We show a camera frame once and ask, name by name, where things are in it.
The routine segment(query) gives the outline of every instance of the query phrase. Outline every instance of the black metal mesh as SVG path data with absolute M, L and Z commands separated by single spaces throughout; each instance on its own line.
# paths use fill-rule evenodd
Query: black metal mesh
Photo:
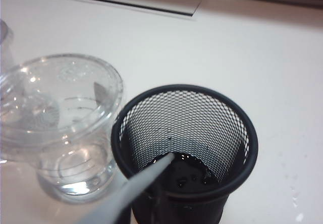
M 242 168 L 249 150 L 247 130 L 233 109 L 216 96 L 188 90 L 138 102 L 123 118 L 119 140 L 125 139 L 136 171 L 161 154 L 184 152 L 201 159 L 219 182 Z

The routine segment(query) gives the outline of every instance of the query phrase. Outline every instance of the water droplet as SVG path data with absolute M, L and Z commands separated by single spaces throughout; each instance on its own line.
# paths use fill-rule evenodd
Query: water droplet
M 92 182 L 93 185 L 97 185 L 98 183 L 100 183 L 100 179 L 99 178 L 95 178 Z
M 187 178 L 186 177 L 181 177 L 181 178 L 177 179 L 177 185 L 180 188 L 183 188 L 184 185 L 186 184 L 186 182 L 187 182 Z
M 298 198 L 298 196 L 299 196 L 299 194 L 300 194 L 301 192 L 296 192 L 296 193 L 294 193 L 293 194 L 293 199 L 294 200 L 297 200 L 297 198 Z
M 303 221 L 303 218 L 304 218 L 304 214 L 303 213 L 299 213 L 296 218 L 295 218 L 295 221 L 297 222 L 302 222 Z

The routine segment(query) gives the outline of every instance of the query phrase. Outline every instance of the white table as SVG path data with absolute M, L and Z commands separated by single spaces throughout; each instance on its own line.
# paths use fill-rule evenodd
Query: white table
M 79 0 L 1 0 L 1 17 L 14 34 L 13 64 L 84 53 L 114 65 L 127 100 L 190 83 L 238 103 L 255 125 L 259 155 L 222 224 L 323 222 L 322 10 L 201 0 L 184 17 Z M 1 164 L 2 223 L 73 223 L 98 203 L 58 202 L 29 166 Z

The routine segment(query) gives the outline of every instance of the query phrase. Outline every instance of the glass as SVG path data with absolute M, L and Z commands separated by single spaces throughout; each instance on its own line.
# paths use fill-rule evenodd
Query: glass
M 110 134 L 122 94 L 117 71 L 94 57 L 14 67 L 1 78 L 2 159 L 28 162 L 62 199 L 99 198 L 116 168 Z
M 14 64 L 10 50 L 14 34 L 7 24 L 0 20 L 0 45 L 1 45 L 1 75 L 6 73 Z

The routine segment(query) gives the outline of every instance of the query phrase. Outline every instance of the black mesh cup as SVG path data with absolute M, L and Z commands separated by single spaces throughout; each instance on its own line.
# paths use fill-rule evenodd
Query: black mesh cup
M 229 194 L 248 178 L 258 152 L 246 113 L 222 94 L 192 85 L 168 85 L 138 95 L 120 112 L 111 138 L 127 178 L 157 156 L 183 152 L 202 160 L 219 183 L 183 193 L 165 189 L 157 179 L 132 205 L 139 224 L 219 223 Z

